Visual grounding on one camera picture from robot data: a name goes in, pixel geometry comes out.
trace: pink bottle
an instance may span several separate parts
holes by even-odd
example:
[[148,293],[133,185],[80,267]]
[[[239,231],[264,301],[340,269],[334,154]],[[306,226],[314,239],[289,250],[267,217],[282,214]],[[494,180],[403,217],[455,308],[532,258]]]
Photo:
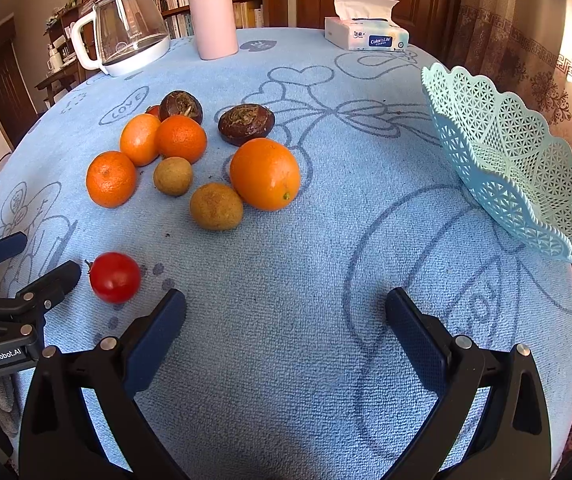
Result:
[[239,51],[233,0],[188,0],[188,4],[202,59],[218,59]]

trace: glass kettle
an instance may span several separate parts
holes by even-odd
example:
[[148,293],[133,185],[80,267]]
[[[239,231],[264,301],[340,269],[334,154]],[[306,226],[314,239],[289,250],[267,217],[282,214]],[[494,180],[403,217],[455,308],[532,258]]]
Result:
[[[82,27],[93,22],[97,60],[86,53]],[[153,0],[98,0],[71,31],[77,59],[87,70],[111,76],[133,72],[162,57],[170,46],[166,23]]]

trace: white kettle handle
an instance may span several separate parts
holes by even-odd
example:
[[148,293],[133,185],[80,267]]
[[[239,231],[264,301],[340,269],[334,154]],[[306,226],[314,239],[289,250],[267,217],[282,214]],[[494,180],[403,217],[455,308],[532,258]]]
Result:
[[77,59],[86,70],[97,70],[98,68],[102,68],[102,62],[99,61],[99,56],[97,56],[96,61],[90,59],[86,53],[84,42],[82,41],[82,27],[87,23],[94,22],[96,15],[97,13],[95,12],[95,9],[91,10],[88,14],[79,18],[75,22],[75,25],[73,25],[73,30],[70,31],[70,39],[73,40],[73,48],[75,49],[75,54],[77,54]]

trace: silver screw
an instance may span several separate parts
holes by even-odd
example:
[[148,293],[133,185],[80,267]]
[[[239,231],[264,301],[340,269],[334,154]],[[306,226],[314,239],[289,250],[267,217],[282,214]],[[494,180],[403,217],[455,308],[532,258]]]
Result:
[[471,346],[473,346],[473,342],[470,340],[469,337],[465,335],[458,335],[455,338],[455,344],[458,347],[463,348],[464,350],[468,350]]
[[117,346],[117,339],[114,337],[105,337],[99,342],[99,348],[102,350],[112,350]]
[[42,350],[42,355],[46,358],[53,357],[55,355],[56,351],[57,351],[57,347],[50,345],[50,346],[47,346],[44,350]]
[[525,345],[524,343],[517,343],[517,351],[524,357],[528,357],[530,355],[530,348],[528,348],[528,345]]

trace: mint green woven basket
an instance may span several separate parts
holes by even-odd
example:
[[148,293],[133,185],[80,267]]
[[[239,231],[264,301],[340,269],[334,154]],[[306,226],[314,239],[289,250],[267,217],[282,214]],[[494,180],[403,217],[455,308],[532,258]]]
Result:
[[448,160],[479,204],[529,247],[572,263],[572,149],[518,95],[441,63],[422,86]]

